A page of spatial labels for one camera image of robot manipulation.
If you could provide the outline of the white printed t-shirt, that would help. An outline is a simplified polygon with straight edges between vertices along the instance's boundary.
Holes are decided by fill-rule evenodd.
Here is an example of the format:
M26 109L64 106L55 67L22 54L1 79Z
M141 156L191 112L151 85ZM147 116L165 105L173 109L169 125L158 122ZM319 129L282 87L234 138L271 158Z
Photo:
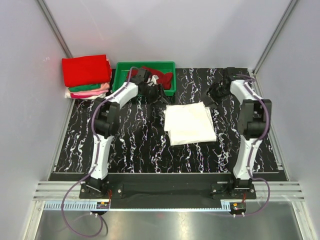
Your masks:
M164 131L171 146L217 141L211 111L203 102L167 105Z

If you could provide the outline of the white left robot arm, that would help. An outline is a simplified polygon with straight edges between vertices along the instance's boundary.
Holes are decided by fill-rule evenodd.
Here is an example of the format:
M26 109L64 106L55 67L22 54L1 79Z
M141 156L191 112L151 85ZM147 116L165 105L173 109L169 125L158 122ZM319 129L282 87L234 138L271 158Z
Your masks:
M84 181L86 187L97 198L103 198L108 193L109 154L111 143L120 127L120 110L138 95L144 96L149 104L168 103L161 84L151 86L145 82L125 82L111 95L95 100L97 106L91 117L92 162Z

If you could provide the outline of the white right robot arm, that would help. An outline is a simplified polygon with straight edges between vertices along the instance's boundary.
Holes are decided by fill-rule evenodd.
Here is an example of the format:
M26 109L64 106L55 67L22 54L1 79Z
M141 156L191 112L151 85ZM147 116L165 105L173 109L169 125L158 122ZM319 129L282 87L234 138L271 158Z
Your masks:
M246 193L254 193L254 161L263 139L268 135L271 123L272 102L253 91L249 83L256 79L244 74L228 76L221 82L213 83L204 94L206 107L215 108L222 100L233 95L240 103L237 132L240 147L232 177L222 194L239 198Z

